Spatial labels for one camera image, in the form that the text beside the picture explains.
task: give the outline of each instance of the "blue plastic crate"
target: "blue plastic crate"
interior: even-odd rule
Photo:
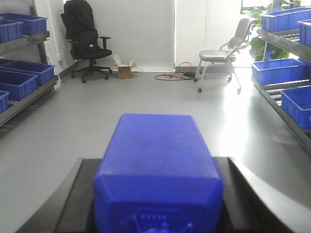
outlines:
[[[0,90],[10,93],[9,100],[20,101],[37,89],[37,75],[0,70]]]
[[[39,16],[28,16],[13,13],[0,14],[4,19],[10,19],[15,21],[23,22],[22,34],[23,35],[34,35],[47,30],[47,18]]]
[[[281,91],[282,108],[302,129],[311,129],[311,86]]]
[[[0,91],[0,114],[9,108],[9,92]]]
[[[311,47],[311,19],[299,21],[300,43]]]
[[[223,188],[191,116],[124,114],[94,178],[98,233],[213,233]]]
[[[305,64],[292,58],[252,64],[252,76],[261,85],[304,80],[305,70]]]
[[[0,19],[0,43],[21,39],[22,22]]]
[[[48,64],[16,61],[3,65],[0,69],[35,74],[38,76],[38,86],[46,84],[54,77],[54,66]]]
[[[14,62],[13,60],[8,60],[8,59],[2,59],[0,58],[0,67],[7,65],[8,63]]]
[[[311,7],[298,7],[261,15],[262,29],[271,33],[299,29],[298,21],[311,19]]]

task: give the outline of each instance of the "chair armrest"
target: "chair armrest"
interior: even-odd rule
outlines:
[[[101,38],[103,40],[103,48],[104,50],[107,49],[107,40],[108,39],[111,39],[111,37],[108,37],[108,36],[100,36],[99,38]]]
[[[229,45],[229,42],[227,42],[227,43],[225,43],[225,44],[221,45],[221,46],[220,46],[220,48],[219,48],[219,50],[222,50],[222,49],[223,49],[223,47],[224,47],[224,46],[226,46],[226,45]]]

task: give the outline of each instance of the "black office chair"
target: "black office chair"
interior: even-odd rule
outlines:
[[[66,27],[66,39],[69,39],[71,44],[70,53],[72,58],[79,63],[78,60],[89,60],[89,66],[75,70],[71,73],[71,77],[75,78],[75,73],[83,72],[82,82],[86,83],[86,76],[89,73],[99,72],[105,75],[105,80],[108,79],[108,73],[103,69],[108,70],[111,74],[110,67],[95,66],[96,59],[104,58],[112,54],[111,50],[107,49],[107,40],[110,37],[98,37],[97,30],[94,26],[93,10],[85,0],[71,0],[64,4],[64,13],[61,18]],[[97,44],[97,39],[103,40],[103,48]]]
[[[83,34],[86,33],[96,33],[97,31],[86,31],[83,32]],[[94,74],[94,72],[99,72],[103,75],[105,75],[105,80],[108,80],[108,74],[105,73],[104,71],[102,71],[102,69],[107,69],[109,71],[109,73],[112,73],[112,70],[110,67],[99,67],[99,66],[94,66],[96,64],[96,59],[100,59],[103,57],[107,57],[110,56],[112,54],[111,50],[107,49],[107,43],[106,40],[110,39],[110,37],[107,36],[100,36],[99,38],[101,38],[103,40],[103,49],[101,49],[98,45],[97,45],[97,38],[98,35],[96,36],[96,38],[94,37],[92,39],[92,41],[88,41],[86,40],[86,38],[88,38],[88,36],[86,36],[83,41],[79,41],[79,40],[71,40],[69,41],[71,43],[71,50],[70,53],[72,55],[72,58],[75,60],[89,60],[89,66],[82,68],[82,69],[78,69],[75,70],[71,73],[71,77],[75,78],[74,73],[78,73],[78,72],[83,72],[85,71],[85,73],[82,76],[82,82],[86,83],[86,75],[88,75],[89,73]]]

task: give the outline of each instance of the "blue object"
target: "blue object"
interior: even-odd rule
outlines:
[[[262,29],[271,33],[299,29],[298,21],[311,19],[311,7],[298,7],[261,15]]]
[[[10,93],[8,99],[20,101],[37,88],[37,75],[0,70],[0,90]]]
[[[311,86],[281,91],[282,108],[302,129],[311,129]]]
[[[0,43],[21,39],[22,22],[0,19]]]
[[[4,19],[23,22],[23,35],[34,35],[47,30],[47,18],[38,16],[28,16],[22,14],[3,13],[0,17]]]
[[[9,108],[9,92],[0,91],[0,114]]]
[[[8,63],[14,62],[13,60],[8,60],[8,59],[2,59],[0,58],[0,67],[3,65],[6,65]]]
[[[38,76],[38,86],[46,84],[54,77],[54,66],[42,63],[17,61],[3,65],[0,69],[19,73],[35,74]]]
[[[213,233],[223,188],[191,116],[124,114],[94,178],[98,233]]]
[[[299,21],[300,43],[311,47],[311,19]]]
[[[261,85],[305,79],[306,66],[293,59],[276,59],[252,64],[252,76]]]

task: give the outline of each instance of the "wall outlet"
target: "wall outlet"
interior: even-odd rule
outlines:
[[[62,60],[62,54],[61,53],[58,53],[57,54],[57,60],[60,62]]]

